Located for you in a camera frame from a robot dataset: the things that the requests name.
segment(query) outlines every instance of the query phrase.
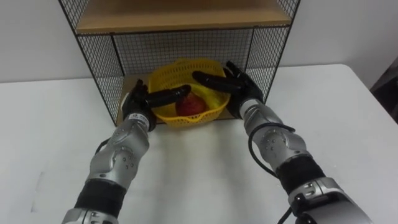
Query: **apple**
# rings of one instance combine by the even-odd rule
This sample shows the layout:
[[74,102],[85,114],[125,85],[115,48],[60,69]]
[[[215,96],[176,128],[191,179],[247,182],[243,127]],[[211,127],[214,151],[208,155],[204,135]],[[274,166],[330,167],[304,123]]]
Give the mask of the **apple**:
[[194,93],[189,93],[188,96],[175,104],[175,110],[178,116],[192,116],[200,114],[205,112],[206,108],[206,102]]

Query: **white wall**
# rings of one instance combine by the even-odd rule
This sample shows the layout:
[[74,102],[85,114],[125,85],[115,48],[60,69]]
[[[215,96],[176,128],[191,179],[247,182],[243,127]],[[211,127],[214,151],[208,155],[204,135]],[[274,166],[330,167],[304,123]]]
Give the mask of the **white wall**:
[[344,63],[370,88],[397,56],[398,0],[302,0],[281,63]]
[[[2,0],[0,30],[0,82],[90,77],[58,1]],[[397,0],[302,0],[282,65],[345,63],[370,87],[397,56]]]
[[57,0],[0,1],[0,82],[91,77]]

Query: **wooden shelf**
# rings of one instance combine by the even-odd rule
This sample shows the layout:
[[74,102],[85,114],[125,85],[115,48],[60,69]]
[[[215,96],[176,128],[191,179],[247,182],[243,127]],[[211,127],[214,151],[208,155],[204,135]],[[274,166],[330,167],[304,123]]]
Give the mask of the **wooden shelf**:
[[[140,78],[142,81],[144,81],[144,83],[147,84],[147,77],[147,75],[129,75],[124,77],[122,94],[119,100],[118,118],[116,120],[117,125],[119,125],[123,121],[122,111],[120,108],[124,96],[126,96],[126,94],[130,92],[130,90],[132,90],[132,88],[136,85],[138,78]],[[217,119],[234,119],[234,117],[225,109]],[[164,122],[158,119],[157,123],[160,124]]]
[[77,32],[143,32],[290,24],[276,0],[90,0]]

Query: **black cable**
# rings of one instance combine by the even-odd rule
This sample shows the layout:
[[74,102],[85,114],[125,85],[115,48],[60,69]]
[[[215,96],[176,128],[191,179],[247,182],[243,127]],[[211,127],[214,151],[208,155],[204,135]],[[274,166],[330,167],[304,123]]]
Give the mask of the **black cable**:
[[100,150],[102,149],[102,147],[104,147],[104,146],[108,143],[109,139],[110,139],[110,138],[108,138],[107,140],[105,140],[105,141],[101,142],[101,144],[99,144],[97,150],[95,151],[95,154],[97,154],[97,153],[100,152]]
[[280,220],[278,221],[278,224],[283,224],[286,221],[286,219],[290,216],[290,214],[292,214],[292,212],[293,212],[292,208],[289,207],[287,211],[284,213],[284,215],[282,215],[282,218],[280,218]]
[[253,137],[254,137],[254,135],[255,135],[260,129],[265,128],[265,127],[269,127],[269,126],[278,127],[278,128],[284,128],[284,129],[286,129],[286,130],[288,130],[288,131],[290,131],[290,132],[295,132],[295,129],[294,129],[294,128],[291,128],[291,127],[289,127],[289,126],[286,126],[286,125],[284,125],[284,124],[280,124],[280,123],[264,123],[264,124],[260,124],[259,126],[255,127],[255,128],[253,129],[253,131],[251,131],[251,133],[250,133],[250,135],[249,135],[249,141],[248,141],[248,144],[249,144],[249,152],[250,152],[250,155],[253,157],[254,161],[255,161],[261,168],[263,168],[267,173],[269,173],[270,175],[274,176],[275,178],[278,178],[278,177],[276,176],[276,174],[275,174],[272,170],[270,170],[270,168],[268,168],[266,165],[264,165],[264,164],[257,158],[257,156],[256,156],[255,153],[254,153],[253,146],[252,146],[252,142],[253,142]]
[[[250,133],[250,135],[249,135],[249,141],[248,141],[248,144],[249,144],[249,152],[250,152],[250,155],[253,157],[254,161],[255,161],[261,168],[263,168],[267,173],[269,173],[270,175],[274,176],[276,179],[279,179],[278,176],[276,176],[276,174],[275,174],[270,168],[268,168],[266,165],[264,165],[264,164],[257,158],[256,154],[254,153],[253,145],[252,145],[254,135],[255,135],[260,129],[265,128],[265,127],[269,127],[269,126],[278,127],[278,128],[284,128],[284,129],[286,129],[286,130],[288,130],[288,131],[290,131],[290,132],[292,132],[292,133],[295,132],[296,130],[295,130],[294,128],[292,128],[292,127],[289,127],[289,126],[286,126],[286,125],[280,124],[280,123],[264,123],[264,124],[260,124],[259,126],[255,127],[255,128],[253,129],[253,131],[251,131],[251,133]],[[292,213],[292,208],[289,207],[289,209],[287,209],[287,211],[284,213],[284,215],[282,216],[282,218],[280,218],[280,220],[278,221],[278,224],[283,224],[283,223],[286,221],[286,219],[290,216],[291,213]]]

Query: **metal frame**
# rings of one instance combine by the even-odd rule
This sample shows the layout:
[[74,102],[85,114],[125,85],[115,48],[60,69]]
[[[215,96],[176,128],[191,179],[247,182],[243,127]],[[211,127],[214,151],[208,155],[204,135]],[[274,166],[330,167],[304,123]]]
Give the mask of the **metal frame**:
[[58,1],[115,124],[124,77],[149,73],[179,57],[231,60],[244,68],[267,100],[300,4],[300,0],[276,0],[290,16],[290,25],[77,34],[89,0]]

